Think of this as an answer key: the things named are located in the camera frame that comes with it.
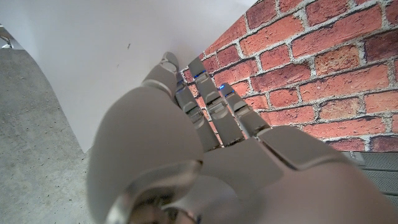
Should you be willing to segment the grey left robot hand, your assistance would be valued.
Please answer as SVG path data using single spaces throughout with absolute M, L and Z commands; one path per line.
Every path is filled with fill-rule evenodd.
M 95 223 L 397 222 L 343 153 L 270 126 L 199 59 L 188 67 L 208 114 L 170 52 L 105 114 L 87 176 Z

